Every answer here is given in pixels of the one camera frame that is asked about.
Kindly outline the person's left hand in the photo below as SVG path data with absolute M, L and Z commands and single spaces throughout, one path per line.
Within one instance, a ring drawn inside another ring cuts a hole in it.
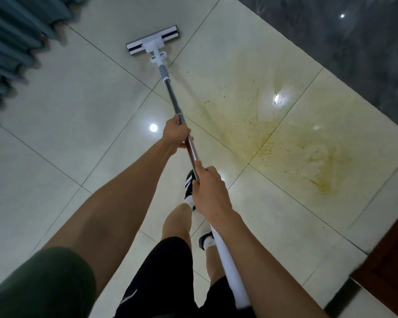
M 188 137 L 190 136 L 190 134 L 177 134 L 175 128 L 176 123 L 173 117 L 166 122 L 163 130 L 162 142 L 164 146 L 169 149 L 170 155 L 174 155 L 179 148 L 186 149 L 186 143 L 188 143 Z

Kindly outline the person's right hand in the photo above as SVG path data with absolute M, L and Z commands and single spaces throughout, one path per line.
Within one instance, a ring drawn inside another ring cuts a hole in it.
M 193 182 L 193 201 L 199 213 L 218 229 L 234 214 L 234 210 L 225 182 L 216 168 L 204 168 L 207 170 L 205 179 Z

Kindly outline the white mop with metal pole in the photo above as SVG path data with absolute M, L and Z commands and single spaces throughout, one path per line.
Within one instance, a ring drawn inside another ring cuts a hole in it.
M 150 61 L 158 66 L 161 79 L 163 80 L 163 83 L 168 91 L 175 113 L 179 116 L 180 122 L 186 125 L 185 117 L 176 99 L 168 70 L 164 64 L 164 60 L 167 58 L 167 53 L 161 50 L 166 43 L 179 37 L 180 30 L 178 26 L 169 26 L 163 30 L 159 30 L 155 33 L 127 43 L 126 49 L 130 55 L 143 52 L 150 54 Z M 213 227 L 211 227 L 211 231 L 216 242 L 220 259 L 222 261 L 222 266 L 228 279 L 229 287 L 234 295 L 236 309 L 242 310 L 245 308 L 251 308 L 250 299 L 227 246 L 225 245 L 219 233 Z

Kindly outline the person's right forearm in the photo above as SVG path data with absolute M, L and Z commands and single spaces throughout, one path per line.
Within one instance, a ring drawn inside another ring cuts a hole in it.
M 237 267 L 257 318 L 329 318 L 232 209 L 207 218 Z

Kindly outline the person's left forearm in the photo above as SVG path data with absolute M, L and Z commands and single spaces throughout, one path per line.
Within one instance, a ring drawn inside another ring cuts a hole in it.
M 136 234 L 157 189 L 159 179 L 178 144 L 160 139 L 138 160 L 96 190 L 83 204 L 86 229 L 98 235 Z

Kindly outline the black shoe with white stripes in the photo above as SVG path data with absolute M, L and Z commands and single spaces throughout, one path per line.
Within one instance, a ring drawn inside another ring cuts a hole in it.
M 199 237 L 199 239 L 198 239 L 198 245 L 199 245 L 199 247 L 203 250 L 203 248 L 202 248 L 202 242 L 203 242 L 203 240 L 204 240 L 204 238 L 207 236 L 207 235 L 213 235 L 213 232 L 212 231 L 209 231 L 209 232 L 205 232 L 205 233 L 202 233 L 202 235 Z
M 187 176 L 186 179 L 186 185 L 185 185 L 185 189 L 186 189 L 186 193 L 185 193 L 185 197 L 189 196 L 189 195 L 193 195 L 193 182 L 196 180 L 196 176 L 194 173 L 194 170 L 191 170 Z

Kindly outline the person's left leg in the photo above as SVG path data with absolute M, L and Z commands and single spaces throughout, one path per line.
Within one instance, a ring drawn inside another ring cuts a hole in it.
M 184 240 L 191 249 L 192 213 L 190 205 L 187 203 L 179 204 L 165 219 L 161 240 L 178 237 Z

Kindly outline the person's leg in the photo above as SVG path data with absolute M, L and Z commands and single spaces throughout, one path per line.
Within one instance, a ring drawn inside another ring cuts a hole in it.
M 218 280 L 225 277 L 225 271 L 218 253 L 216 245 L 206 248 L 206 269 L 210 278 L 210 286 L 213 286 Z
M 184 240 L 191 249 L 192 213 L 190 205 L 187 203 L 179 204 L 165 219 L 161 240 L 178 237 Z

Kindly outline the yellow stain of spilled liquid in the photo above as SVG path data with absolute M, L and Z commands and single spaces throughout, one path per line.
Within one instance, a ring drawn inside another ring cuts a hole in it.
M 206 82 L 195 115 L 230 149 L 295 199 L 350 199 L 355 157 L 346 139 L 356 93 L 329 72 L 307 87 L 276 78 Z

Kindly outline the person's right leg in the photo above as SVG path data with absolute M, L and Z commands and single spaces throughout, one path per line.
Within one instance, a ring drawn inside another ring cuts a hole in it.
M 225 277 L 225 271 L 218 253 L 216 245 L 206 248 L 206 269 L 210 278 L 210 286 L 213 286 L 218 280 Z

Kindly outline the black shorts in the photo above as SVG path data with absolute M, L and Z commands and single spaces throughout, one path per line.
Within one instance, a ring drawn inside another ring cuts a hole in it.
M 210 285 L 204 304 L 194 299 L 193 256 L 180 237 L 160 241 L 146 257 L 119 304 L 115 318 L 256 318 L 236 309 L 226 276 Z

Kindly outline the grey-blue pleated curtain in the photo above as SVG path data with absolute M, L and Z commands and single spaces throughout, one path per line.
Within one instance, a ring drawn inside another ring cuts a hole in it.
M 0 0 L 0 110 L 13 92 L 11 83 L 39 65 L 36 53 L 61 40 L 57 25 L 73 20 L 88 1 Z

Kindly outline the dark green shirt sleeve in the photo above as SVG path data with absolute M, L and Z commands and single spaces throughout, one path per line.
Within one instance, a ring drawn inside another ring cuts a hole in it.
M 74 251 L 36 252 L 0 283 L 0 318 L 88 318 L 96 279 Z

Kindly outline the dark brown wooden furniture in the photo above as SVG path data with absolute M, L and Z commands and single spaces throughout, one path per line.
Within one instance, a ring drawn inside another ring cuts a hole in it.
M 398 219 L 350 277 L 398 316 Z

